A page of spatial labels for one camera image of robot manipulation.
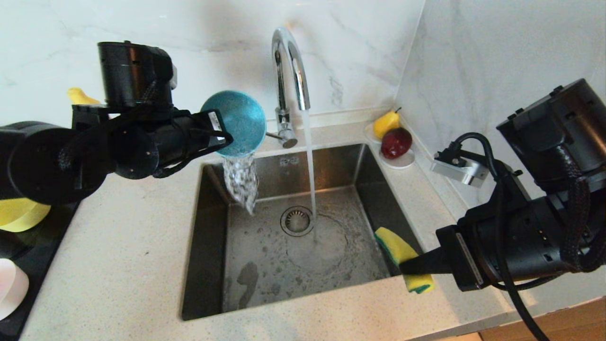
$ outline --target white label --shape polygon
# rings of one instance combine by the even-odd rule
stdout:
[[[220,132],[223,131],[223,129],[221,129],[221,125],[219,124],[219,118],[217,118],[217,114],[215,112],[209,112],[208,118],[210,118],[210,123],[213,125],[214,130],[218,130]],[[224,137],[217,137],[217,140],[219,141],[222,141],[224,139]]]

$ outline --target white cup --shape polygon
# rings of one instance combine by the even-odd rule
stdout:
[[[0,320],[9,316],[23,301],[30,281],[13,261],[0,258]]]

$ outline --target countertop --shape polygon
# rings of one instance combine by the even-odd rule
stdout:
[[[366,143],[365,125],[314,128],[313,147]],[[289,150],[265,139],[256,156],[305,150],[297,135]],[[421,295],[397,276],[183,322],[201,166],[220,160],[207,155],[160,180],[108,176],[78,209],[22,340],[407,340],[511,319],[499,291],[460,292],[451,275],[435,275],[436,289]],[[382,170],[422,247],[437,246],[435,229],[455,219],[419,163]]]

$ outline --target small white dish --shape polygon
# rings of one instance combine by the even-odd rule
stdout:
[[[374,123],[370,123],[368,126],[364,128],[364,135],[366,135],[366,139],[371,142],[381,144],[381,140],[375,135],[375,130],[373,128]]]
[[[29,286],[30,280],[23,270],[10,259],[0,258],[0,320],[17,309]]]
[[[408,152],[401,157],[392,160],[385,158],[379,149],[379,158],[387,167],[391,167],[393,169],[404,169],[415,163],[415,152],[413,152],[412,149],[409,149]]]

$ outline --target black cable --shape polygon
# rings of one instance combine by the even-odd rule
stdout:
[[[454,142],[451,143],[450,147],[455,148],[456,150],[461,149],[461,143],[469,138],[476,139],[482,143],[482,147],[484,148],[484,156],[487,159],[488,170],[492,174],[495,182],[496,182],[496,190],[497,190],[497,209],[496,209],[496,236],[494,239],[495,248],[496,248],[496,260],[499,265],[499,270],[501,273],[501,277],[503,279],[503,283],[505,284],[505,289],[511,297],[511,301],[513,305],[516,307],[518,314],[526,324],[526,327],[532,335],[538,341],[549,341],[549,338],[543,333],[541,328],[536,324],[533,317],[530,315],[526,306],[524,305],[524,301],[520,297],[518,290],[516,289],[516,285],[513,283],[513,278],[511,277],[511,273],[509,271],[509,267],[507,266],[507,259],[505,258],[505,229],[504,229],[504,215],[505,215],[505,184],[503,182],[503,178],[505,176],[510,176],[509,174],[499,174],[496,169],[494,155],[492,153],[492,147],[490,146],[490,142],[488,139],[480,133],[465,133],[457,138]]]
[[[543,285],[547,282],[550,282],[556,278],[560,277],[560,275],[553,275],[553,276],[546,276],[546,277],[541,277],[535,280],[532,280],[530,282],[526,282],[526,283],[522,283],[522,284],[516,284],[515,288],[518,291],[522,291],[522,290],[528,290],[528,289],[532,289],[535,288],[539,285]],[[494,283],[492,284],[492,286],[494,286],[495,288],[499,289],[499,290],[503,290],[503,291],[507,291],[507,287],[505,287],[502,284],[499,283]]]

